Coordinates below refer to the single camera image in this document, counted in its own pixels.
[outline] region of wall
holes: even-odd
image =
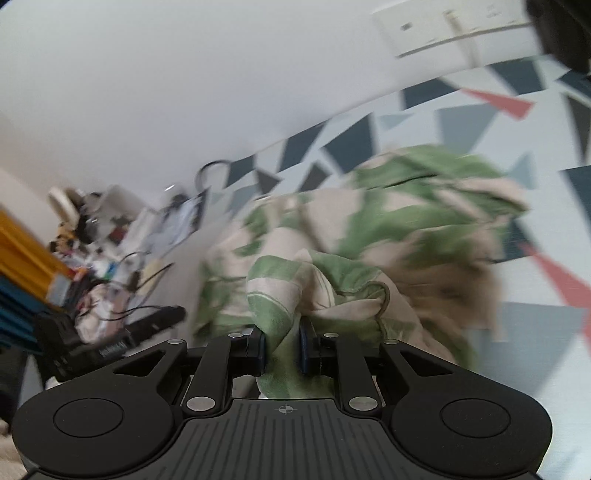
[[[0,207],[19,220],[42,243],[49,243],[55,237],[60,222],[57,215],[44,199],[1,168]]]
[[[39,194],[121,183],[149,201],[366,100],[468,68],[455,44],[396,59],[384,0],[13,0],[0,11],[3,165]],[[528,28],[481,63],[538,52]],[[2,145],[0,131],[0,148]]]

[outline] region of green and beige cloth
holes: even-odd
[[[267,197],[207,255],[194,334],[247,325],[267,337],[269,398],[324,397],[331,383],[296,366],[301,316],[318,334],[400,339],[470,368],[467,325],[494,328],[508,221],[522,190],[483,159],[420,145],[379,155],[348,186]]]

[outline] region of black device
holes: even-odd
[[[529,396],[397,340],[300,325],[300,368],[335,397],[231,398],[265,336],[169,340],[26,402],[13,438],[30,480],[533,480],[551,423]]]
[[[34,319],[34,333],[50,373],[58,381],[65,382],[122,358],[128,350],[182,322],[185,315],[182,307],[158,308],[107,338],[84,343],[70,315],[41,313]]]

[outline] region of red triangle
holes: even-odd
[[[492,106],[510,114],[518,120],[523,120],[534,106],[532,102],[504,95],[497,95],[496,93],[480,92],[478,90],[470,90],[467,88],[463,88],[462,91],[481,100],[487,101]]]
[[[583,333],[587,337],[589,346],[591,346],[591,288],[589,285],[579,280],[562,265],[536,251],[530,245],[519,244],[518,246],[535,259],[566,304],[571,307],[590,309],[583,326]]]

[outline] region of wall socket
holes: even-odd
[[[406,0],[373,17],[397,56],[458,36],[529,23],[519,0]]]

